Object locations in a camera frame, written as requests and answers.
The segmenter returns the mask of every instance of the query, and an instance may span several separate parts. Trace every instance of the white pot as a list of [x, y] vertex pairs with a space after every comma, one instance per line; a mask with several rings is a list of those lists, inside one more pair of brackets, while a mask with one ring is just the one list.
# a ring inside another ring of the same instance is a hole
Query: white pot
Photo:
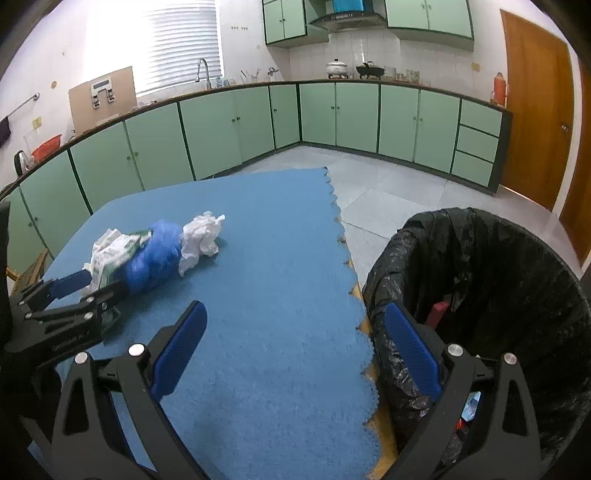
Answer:
[[347, 64], [335, 59], [335, 61], [331, 61], [326, 65], [326, 73], [329, 75], [347, 75]]

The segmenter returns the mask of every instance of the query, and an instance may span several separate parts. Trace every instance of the faucet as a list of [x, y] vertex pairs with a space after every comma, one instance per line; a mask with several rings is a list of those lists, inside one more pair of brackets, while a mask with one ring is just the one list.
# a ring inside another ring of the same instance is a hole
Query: faucet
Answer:
[[203, 62], [205, 64], [205, 75], [207, 76], [207, 89], [211, 90], [212, 89], [212, 81], [209, 79], [209, 67], [207, 66], [207, 60], [205, 60], [205, 59], [199, 59], [199, 62], [197, 62], [197, 78], [195, 79], [195, 82], [199, 82], [199, 72], [201, 71], [201, 62]]

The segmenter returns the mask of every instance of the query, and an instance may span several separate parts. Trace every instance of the blue foam mat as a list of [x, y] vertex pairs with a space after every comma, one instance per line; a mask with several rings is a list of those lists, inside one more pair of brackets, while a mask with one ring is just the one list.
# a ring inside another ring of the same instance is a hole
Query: blue foam mat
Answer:
[[[379, 459], [364, 426], [377, 393], [362, 373], [373, 349], [356, 330], [365, 314], [349, 294], [356, 274], [336, 221], [326, 169], [240, 174], [114, 200], [64, 247], [46, 278], [88, 262], [107, 228], [226, 215], [220, 253], [121, 304], [122, 323], [90, 352], [117, 356], [148, 343], [192, 300], [207, 308], [203, 339], [161, 405], [213, 480], [363, 479]], [[57, 304], [78, 301], [74, 295]], [[65, 378], [71, 361], [59, 365]], [[118, 413], [137, 461], [151, 466], [120, 395]]]

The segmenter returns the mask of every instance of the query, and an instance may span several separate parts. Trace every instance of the red object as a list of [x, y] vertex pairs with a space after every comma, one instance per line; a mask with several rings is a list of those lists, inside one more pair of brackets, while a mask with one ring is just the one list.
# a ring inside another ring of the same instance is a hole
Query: red object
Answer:
[[433, 305], [431, 311], [429, 312], [429, 315], [427, 316], [427, 321], [425, 322], [425, 325], [428, 325], [432, 329], [436, 329], [437, 325], [439, 325], [439, 322], [441, 322], [441, 319], [445, 315], [445, 312], [448, 308], [448, 301], [440, 301], [439, 303]]
[[495, 76], [493, 98], [497, 105], [505, 106], [505, 101], [507, 100], [507, 82], [501, 72], [497, 73]]
[[51, 155], [58, 148], [60, 148], [60, 144], [61, 144], [61, 135], [56, 135], [55, 137], [47, 140], [40, 147], [36, 148], [35, 151], [31, 155], [35, 159], [36, 163], [41, 163], [49, 155]]

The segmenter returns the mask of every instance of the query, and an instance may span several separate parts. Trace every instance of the window blind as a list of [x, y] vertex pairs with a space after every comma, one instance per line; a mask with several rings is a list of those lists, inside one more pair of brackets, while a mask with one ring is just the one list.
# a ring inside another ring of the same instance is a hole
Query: window blind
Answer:
[[[190, 82], [205, 58], [211, 78], [222, 75], [216, 0], [148, 0], [138, 2], [137, 23], [144, 45], [134, 59], [137, 93]], [[201, 66], [200, 78], [205, 79]]]

